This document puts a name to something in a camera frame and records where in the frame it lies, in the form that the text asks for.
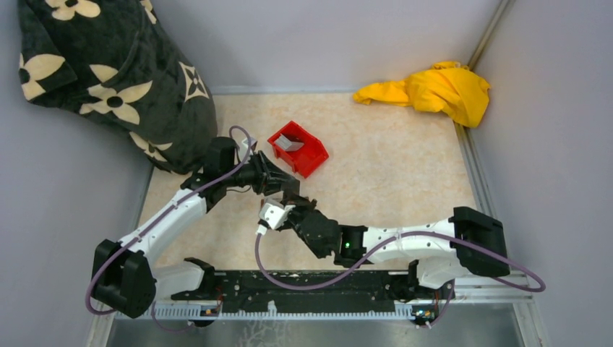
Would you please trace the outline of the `grey cards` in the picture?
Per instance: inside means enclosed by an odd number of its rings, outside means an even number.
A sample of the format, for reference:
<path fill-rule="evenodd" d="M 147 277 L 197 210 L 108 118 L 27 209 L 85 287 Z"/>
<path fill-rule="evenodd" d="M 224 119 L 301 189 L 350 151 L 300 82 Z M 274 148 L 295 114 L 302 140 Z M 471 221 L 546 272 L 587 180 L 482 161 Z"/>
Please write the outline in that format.
<path fill-rule="evenodd" d="M 281 134 L 276 140 L 275 144 L 284 152 L 296 152 L 304 146 L 304 142 L 298 137 L 293 135 Z"/>

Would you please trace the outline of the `red plastic bin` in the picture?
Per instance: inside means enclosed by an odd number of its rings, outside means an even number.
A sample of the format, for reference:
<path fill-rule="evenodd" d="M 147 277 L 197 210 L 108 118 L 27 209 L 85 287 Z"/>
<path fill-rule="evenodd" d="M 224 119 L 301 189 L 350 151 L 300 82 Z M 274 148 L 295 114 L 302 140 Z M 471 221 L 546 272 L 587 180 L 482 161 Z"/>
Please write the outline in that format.
<path fill-rule="evenodd" d="M 304 146 L 296 152 L 282 151 L 275 144 L 275 140 L 281 134 L 298 137 L 304 142 Z M 295 121 L 288 122 L 271 135 L 267 142 L 272 146 L 276 158 L 288 164 L 295 174 L 305 179 L 309 178 L 330 157 L 323 143 Z"/>

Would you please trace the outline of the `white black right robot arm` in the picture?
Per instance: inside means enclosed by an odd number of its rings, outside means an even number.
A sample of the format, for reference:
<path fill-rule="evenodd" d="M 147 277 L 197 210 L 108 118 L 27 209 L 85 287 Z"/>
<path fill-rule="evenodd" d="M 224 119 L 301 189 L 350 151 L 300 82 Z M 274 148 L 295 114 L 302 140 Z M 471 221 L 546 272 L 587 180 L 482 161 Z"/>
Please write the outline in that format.
<path fill-rule="evenodd" d="M 343 225 L 318 210 L 316 200 L 297 194 L 265 199 L 258 234 L 286 229 L 293 230 L 315 257 L 331 256 L 335 265 L 347 269 L 408 262 L 414 273 L 407 278 L 407 288 L 416 298 L 466 275 L 510 274 L 501 222 L 471 207 L 456 207 L 451 217 L 420 226 L 378 228 Z"/>

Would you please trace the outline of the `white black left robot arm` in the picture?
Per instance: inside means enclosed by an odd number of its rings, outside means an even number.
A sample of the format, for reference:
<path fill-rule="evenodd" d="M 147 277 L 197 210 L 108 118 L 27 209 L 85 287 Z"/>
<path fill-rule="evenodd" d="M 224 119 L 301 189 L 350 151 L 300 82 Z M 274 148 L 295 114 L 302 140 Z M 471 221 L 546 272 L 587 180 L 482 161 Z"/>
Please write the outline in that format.
<path fill-rule="evenodd" d="M 155 263 L 181 233 L 236 187 L 270 196 L 297 193 L 300 182 L 263 152 L 253 151 L 249 140 L 238 145 L 230 137 L 214 138 L 162 210 L 120 240 L 105 240 L 96 247 L 86 303 L 95 299 L 112 312 L 137 318 L 160 299 L 210 298 L 217 288 L 213 266 L 195 258 L 174 266 Z"/>

